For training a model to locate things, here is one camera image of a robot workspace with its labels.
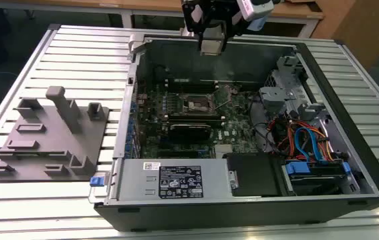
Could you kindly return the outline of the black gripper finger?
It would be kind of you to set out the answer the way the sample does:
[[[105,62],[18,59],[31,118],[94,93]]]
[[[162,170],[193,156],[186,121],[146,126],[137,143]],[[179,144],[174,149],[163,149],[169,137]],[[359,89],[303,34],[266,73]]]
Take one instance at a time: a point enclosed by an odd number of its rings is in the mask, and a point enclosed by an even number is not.
[[[199,51],[202,51],[202,44],[203,44],[203,40],[205,40],[205,31],[206,31],[206,24],[201,23],[198,25],[198,49]]]
[[[230,38],[229,31],[231,30],[231,20],[225,20],[222,23],[222,52],[226,50],[227,41]]]

